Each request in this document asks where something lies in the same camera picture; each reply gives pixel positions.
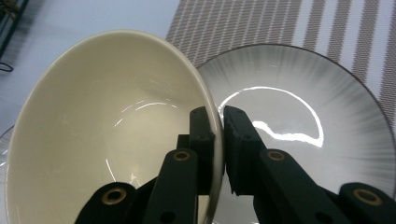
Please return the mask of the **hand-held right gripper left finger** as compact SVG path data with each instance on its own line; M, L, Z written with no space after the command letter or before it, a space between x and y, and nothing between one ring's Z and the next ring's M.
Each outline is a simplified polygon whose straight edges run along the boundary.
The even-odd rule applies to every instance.
M212 185L215 135L204 106L190 112L190 132L177 137L177 148L188 148L198 156L198 194L208 195Z

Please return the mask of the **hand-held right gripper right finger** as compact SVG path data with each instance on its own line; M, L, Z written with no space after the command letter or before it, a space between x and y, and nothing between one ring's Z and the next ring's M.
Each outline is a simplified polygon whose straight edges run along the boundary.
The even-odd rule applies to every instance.
M226 172L232 193L253 195L256 182L255 158L265 149L265 144L242 109L226 105L223 121Z

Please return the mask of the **cream ceramic bowl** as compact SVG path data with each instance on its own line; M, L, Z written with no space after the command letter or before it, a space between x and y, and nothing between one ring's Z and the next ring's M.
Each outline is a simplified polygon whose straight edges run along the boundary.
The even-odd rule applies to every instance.
M7 154L14 127L11 126L0 134L0 192L4 191L6 182Z
M76 44L39 79L14 126L7 223L75 224L102 186L148 183L197 107L221 137L201 75L169 42L117 30Z

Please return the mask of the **black wire cutlery basket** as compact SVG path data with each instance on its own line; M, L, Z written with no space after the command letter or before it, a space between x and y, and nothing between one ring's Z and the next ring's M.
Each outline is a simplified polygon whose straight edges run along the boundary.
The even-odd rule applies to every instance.
M0 59L28 5L29 0L0 0Z

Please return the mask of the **white plate with dark rim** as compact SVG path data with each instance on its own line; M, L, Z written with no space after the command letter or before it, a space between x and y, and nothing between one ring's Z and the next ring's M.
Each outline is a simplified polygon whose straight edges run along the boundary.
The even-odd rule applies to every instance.
M223 127L242 109L265 149L240 220L259 224L396 224L396 142L374 96L344 67L282 45L233 49L200 69Z

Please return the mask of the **brown striped placemat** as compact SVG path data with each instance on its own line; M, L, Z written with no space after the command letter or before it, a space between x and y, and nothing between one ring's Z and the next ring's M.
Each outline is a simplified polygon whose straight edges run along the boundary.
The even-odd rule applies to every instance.
M195 65L252 44L312 50L361 81L396 133L396 0L180 0L166 38Z

